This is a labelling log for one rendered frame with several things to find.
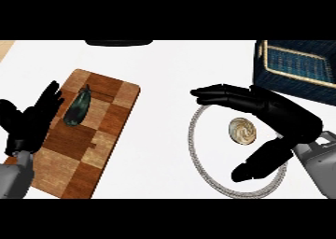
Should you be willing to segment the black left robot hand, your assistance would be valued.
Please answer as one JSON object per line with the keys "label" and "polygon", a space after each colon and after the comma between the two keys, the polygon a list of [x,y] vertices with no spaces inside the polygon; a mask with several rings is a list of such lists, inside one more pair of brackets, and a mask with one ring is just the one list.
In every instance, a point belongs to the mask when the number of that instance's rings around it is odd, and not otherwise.
{"label": "black left robot hand", "polygon": [[59,83],[53,81],[32,106],[21,111],[0,99],[0,126],[9,133],[4,153],[12,157],[22,150],[35,153],[44,143],[53,118],[65,102]]}

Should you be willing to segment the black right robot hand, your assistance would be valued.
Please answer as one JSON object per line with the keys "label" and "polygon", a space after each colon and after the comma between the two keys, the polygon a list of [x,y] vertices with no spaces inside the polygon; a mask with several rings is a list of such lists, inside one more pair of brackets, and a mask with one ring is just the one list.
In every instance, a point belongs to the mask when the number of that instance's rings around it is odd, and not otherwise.
{"label": "black right robot hand", "polygon": [[231,172],[234,182],[265,178],[293,157],[292,149],[316,141],[323,132],[321,119],[276,92],[252,85],[227,84],[190,90],[199,105],[220,105],[251,113],[282,135],[267,141]]}

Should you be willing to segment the cream swirl cupcake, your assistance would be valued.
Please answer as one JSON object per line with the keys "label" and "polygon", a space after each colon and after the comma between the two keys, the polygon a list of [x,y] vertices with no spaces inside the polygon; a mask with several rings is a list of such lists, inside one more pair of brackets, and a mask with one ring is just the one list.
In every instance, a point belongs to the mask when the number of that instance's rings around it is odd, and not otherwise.
{"label": "cream swirl cupcake", "polygon": [[229,135],[240,145],[251,145],[257,140],[257,127],[246,118],[234,118],[229,124]]}

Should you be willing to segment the dark blue wicker basket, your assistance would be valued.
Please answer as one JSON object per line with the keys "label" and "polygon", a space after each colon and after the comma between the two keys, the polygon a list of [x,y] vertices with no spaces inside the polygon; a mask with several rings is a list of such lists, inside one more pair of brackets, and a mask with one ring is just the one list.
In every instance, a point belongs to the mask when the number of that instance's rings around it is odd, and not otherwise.
{"label": "dark blue wicker basket", "polygon": [[254,84],[336,106],[336,40],[258,40]]}

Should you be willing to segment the white round placemat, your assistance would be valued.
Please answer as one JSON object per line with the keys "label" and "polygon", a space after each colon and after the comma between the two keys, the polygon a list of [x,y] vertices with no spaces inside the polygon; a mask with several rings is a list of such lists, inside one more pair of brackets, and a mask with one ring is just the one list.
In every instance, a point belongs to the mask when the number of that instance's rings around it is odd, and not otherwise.
{"label": "white round placemat", "polygon": [[[233,120],[246,120],[257,129],[254,141],[243,145],[231,139]],[[236,183],[231,172],[261,145],[277,138],[277,133],[252,116],[218,106],[201,106],[189,124],[189,152],[199,176],[209,187],[233,199],[261,199],[283,183],[286,164],[265,179],[246,179]]]}

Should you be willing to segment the dark green eggplant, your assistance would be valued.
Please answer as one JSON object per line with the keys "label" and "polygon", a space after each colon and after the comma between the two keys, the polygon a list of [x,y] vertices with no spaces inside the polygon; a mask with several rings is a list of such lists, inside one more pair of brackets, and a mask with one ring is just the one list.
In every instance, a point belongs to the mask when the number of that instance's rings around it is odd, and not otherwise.
{"label": "dark green eggplant", "polygon": [[63,117],[63,122],[68,126],[77,126],[83,122],[88,113],[90,104],[91,90],[90,86],[85,86],[85,88],[80,90]]}

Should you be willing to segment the checkered wooden cutting board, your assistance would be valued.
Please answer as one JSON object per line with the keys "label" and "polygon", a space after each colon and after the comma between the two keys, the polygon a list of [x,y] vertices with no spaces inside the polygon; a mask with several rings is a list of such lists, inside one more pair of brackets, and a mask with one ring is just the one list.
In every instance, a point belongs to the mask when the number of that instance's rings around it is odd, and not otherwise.
{"label": "checkered wooden cutting board", "polygon": [[[80,125],[69,126],[63,116],[84,89],[91,91],[88,113]],[[57,198],[88,199],[136,105],[140,87],[77,69],[60,90],[65,103],[56,113],[43,148],[34,154],[31,185]]]}

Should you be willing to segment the black rounded appliance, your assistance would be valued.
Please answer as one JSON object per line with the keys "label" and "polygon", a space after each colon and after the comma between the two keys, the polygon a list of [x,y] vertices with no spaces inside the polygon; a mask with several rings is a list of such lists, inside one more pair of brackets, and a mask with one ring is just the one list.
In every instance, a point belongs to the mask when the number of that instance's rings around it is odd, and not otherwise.
{"label": "black rounded appliance", "polygon": [[131,47],[149,45],[153,40],[85,40],[90,46]]}

